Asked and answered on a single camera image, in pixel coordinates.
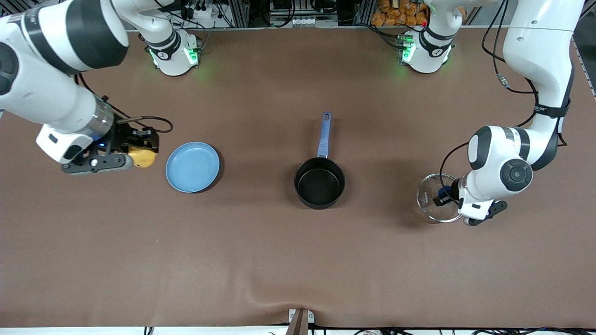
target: black saucepan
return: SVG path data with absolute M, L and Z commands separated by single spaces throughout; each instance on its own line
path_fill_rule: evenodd
M 294 188 L 300 200 L 313 209 L 333 206 L 346 186 L 342 169 L 327 158 L 330 130 L 331 113 L 325 112 L 317 157 L 302 163 L 294 176 Z

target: blue pot handle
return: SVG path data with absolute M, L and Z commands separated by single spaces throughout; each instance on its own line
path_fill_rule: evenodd
M 323 113 L 323 123 L 321 125 L 321 139 L 319 139 L 319 150 L 317 157 L 327 158 L 329 156 L 329 133 L 331 131 L 331 113 Z

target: green led light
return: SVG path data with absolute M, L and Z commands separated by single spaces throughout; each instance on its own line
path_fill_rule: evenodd
M 414 51 L 416 51 L 416 44 L 411 42 L 410 45 L 406 48 L 406 50 L 403 51 L 403 57 L 402 60 L 404 62 L 409 62 L 412 60 L 412 55 L 414 54 Z
M 186 54 L 188 61 L 191 64 L 197 64 L 197 58 L 198 58 L 197 51 L 195 51 L 193 49 L 189 50 L 189 49 L 184 48 L 184 53 Z

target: blue plate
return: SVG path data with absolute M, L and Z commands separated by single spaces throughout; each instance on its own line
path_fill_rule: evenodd
M 213 183 L 218 173 L 218 153 L 203 142 L 182 144 L 166 163 L 167 181 L 173 188 L 185 193 L 204 190 Z

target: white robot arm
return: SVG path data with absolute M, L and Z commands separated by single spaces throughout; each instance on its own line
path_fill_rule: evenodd
M 67 173 L 129 169 L 128 148 L 156 153 L 157 134 L 121 123 L 109 104 L 70 77 L 116 66 L 127 50 L 110 0 L 67 0 L 3 17 L 0 108 L 43 124 L 36 142 Z
M 503 55 L 515 72 L 535 85 L 538 104 L 527 129 L 485 126 L 470 139 L 472 171 L 457 179 L 448 194 L 458 203 L 466 224 L 477 225 L 507 208 L 496 199 L 525 190 L 533 171 L 557 154 L 573 83 L 569 43 L 582 6 L 582 0 L 519 1 Z M 446 196 L 440 202 L 450 201 Z
M 451 42 L 463 21 L 459 7 L 482 6 L 499 0 L 424 0 L 430 8 L 427 24 L 420 30 L 412 29 L 406 35 L 414 41 L 402 61 L 420 73 L 437 71 L 451 50 Z
M 133 25 L 146 41 L 155 65 L 168 76 L 183 75 L 198 67 L 201 40 L 185 30 L 174 29 L 157 10 L 174 0 L 157 1 L 114 0 L 114 6 L 120 18 Z

